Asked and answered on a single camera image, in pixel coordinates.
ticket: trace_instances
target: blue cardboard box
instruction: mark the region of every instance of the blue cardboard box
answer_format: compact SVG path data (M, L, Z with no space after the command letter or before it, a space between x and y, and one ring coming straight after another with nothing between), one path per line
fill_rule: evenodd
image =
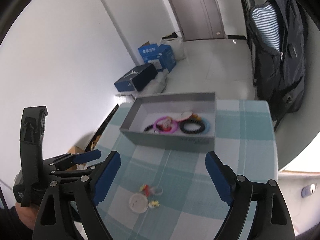
M170 46L161 44L145 44L139 49L144 63L152 63L158 72L168 69L170 72L177 64Z
M158 72L153 64L134 67L116 83L119 92L142 91L157 76Z

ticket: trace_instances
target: gray box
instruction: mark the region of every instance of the gray box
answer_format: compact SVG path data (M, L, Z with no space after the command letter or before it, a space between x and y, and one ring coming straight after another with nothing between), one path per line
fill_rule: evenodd
M214 150L215 93L160 94L139 97L129 110L120 131L134 144L187 152ZM147 133L143 130L162 116L174 116L192 111L208 120L207 134L185 134L178 129L173 134Z

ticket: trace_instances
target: brown cardboard box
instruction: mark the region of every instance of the brown cardboard box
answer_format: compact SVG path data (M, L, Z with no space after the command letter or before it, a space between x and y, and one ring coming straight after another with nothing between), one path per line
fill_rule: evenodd
M84 153L84 150L77 146L72 146L70 150L68 150L68 153L71 153L71 154ZM67 171L75 171L76 169L77 169L77 165L74 165L71 168L67 169Z

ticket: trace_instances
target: white round disc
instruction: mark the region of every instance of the white round disc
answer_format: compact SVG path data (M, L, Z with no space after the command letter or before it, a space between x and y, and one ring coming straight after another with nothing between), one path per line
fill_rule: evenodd
M183 113L181 113L181 115L177 115L175 120L177 122L182 122L184 120L189 119L192 116L192 114L193 114L192 112L183 112Z
M143 194L133 194L129 199L129 207L133 212L142 214L148 209L148 199Z

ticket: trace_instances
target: table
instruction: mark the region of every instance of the table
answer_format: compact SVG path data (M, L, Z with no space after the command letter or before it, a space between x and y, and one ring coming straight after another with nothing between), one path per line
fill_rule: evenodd
M103 161L111 150L121 167L97 210L115 240L212 240L228 206L222 202L205 168L206 153L136 146L120 131L132 103L122 104L103 132L96 149ZM277 151L265 101L218 100L215 153L236 174L251 181L277 180ZM129 198L142 184L161 186L160 207L136 214ZM241 239L246 239L255 212L251 204Z

